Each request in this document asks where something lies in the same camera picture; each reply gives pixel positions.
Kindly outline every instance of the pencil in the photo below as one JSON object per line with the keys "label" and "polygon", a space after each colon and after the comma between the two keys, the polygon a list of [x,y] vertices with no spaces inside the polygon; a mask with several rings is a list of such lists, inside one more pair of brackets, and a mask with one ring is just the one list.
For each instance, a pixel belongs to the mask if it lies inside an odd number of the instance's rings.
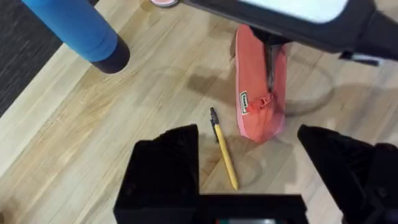
{"label": "pencil", "polygon": [[225,138],[223,132],[221,131],[220,124],[218,122],[217,114],[214,108],[210,108],[211,111],[211,123],[213,125],[218,144],[220,145],[221,153],[223,155],[223,159],[225,162],[226,170],[229,175],[229,179],[231,179],[232,186],[235,190],[239,188],[238,179],[236,178],[235,170],[232,165],[232,160],[229,156],[228,148],[226,147]]}

